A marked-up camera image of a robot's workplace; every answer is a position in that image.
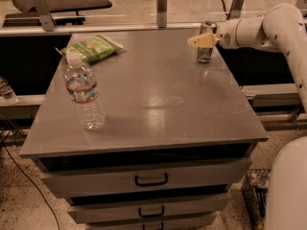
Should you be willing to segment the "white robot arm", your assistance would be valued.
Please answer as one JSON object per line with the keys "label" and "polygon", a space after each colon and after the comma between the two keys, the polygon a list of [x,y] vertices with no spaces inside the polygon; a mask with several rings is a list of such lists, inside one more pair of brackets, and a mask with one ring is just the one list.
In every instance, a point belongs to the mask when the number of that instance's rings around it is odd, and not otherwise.
{"label": "white robot arm", "polygon": [[[217,30],[187,40],[194,48],[250,47],[280,52],[287,60],[300,101],[307,111],[307,34],[296,6],[279,4],[265,14],[230,19]],[[287,144],[276,155],[269,181],[265,230],[307,230],[307,137]]]}

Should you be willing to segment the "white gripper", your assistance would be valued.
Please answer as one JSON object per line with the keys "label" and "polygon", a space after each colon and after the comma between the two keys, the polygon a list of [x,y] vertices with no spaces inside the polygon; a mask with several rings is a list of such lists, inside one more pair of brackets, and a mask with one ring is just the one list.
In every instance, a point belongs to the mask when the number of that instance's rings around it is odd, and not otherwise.
{"label": "white gripper", "polygon": [[239,19],[230,19],[219,22],[217,34],[205,33],[190,37],[187,43],[193,48],[213,48],[218,42],[225,49],[238,49],[239,44],[236,39],[236,31]]}

